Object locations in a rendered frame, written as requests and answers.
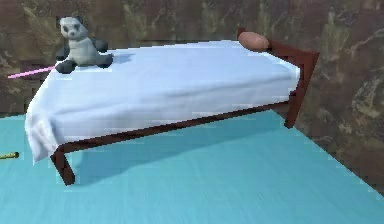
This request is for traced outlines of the pink thin stick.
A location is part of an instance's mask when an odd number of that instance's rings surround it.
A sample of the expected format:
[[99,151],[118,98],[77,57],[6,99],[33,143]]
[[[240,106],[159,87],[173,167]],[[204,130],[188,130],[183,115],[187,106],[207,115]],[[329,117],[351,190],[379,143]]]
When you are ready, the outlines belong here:
[[51,71],[55,68],[55,66],[50,66],[50,67],[45,67],[45,68],[39,68],[36,70],[30,70],[30,71],[25,71],[13,75],[7,76],[8,79],[15,79],[15,78],[20,78],[20,77],[25,77],[25,76],[30,76],[38,73],[43,73],[43,72],[48,72]]

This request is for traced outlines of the white bed with brown frame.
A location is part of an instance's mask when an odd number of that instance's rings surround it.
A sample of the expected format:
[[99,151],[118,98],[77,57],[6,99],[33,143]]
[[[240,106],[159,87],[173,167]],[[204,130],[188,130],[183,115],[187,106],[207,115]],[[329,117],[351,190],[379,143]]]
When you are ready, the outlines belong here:
[[33,162],[51,159],[67,185],[67,154],[236,116],[284,108],[294,126],[319,54],[239,29],[236,40],[114,50],[107,69],[51,71],[29,103]]

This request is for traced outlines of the grey panda plush toy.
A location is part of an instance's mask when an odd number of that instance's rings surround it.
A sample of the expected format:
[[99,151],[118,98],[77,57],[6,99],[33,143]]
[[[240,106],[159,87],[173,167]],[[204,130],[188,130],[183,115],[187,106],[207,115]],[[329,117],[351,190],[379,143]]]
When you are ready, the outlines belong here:
[[57,52],[59,64],[55,69],[70,74],[76,67],[98,66],[108,68],[113,55],[107,54],[108,44],[88,36],[88,30],[78,17],[63,17],[58,20],[62,36],[67,43]]

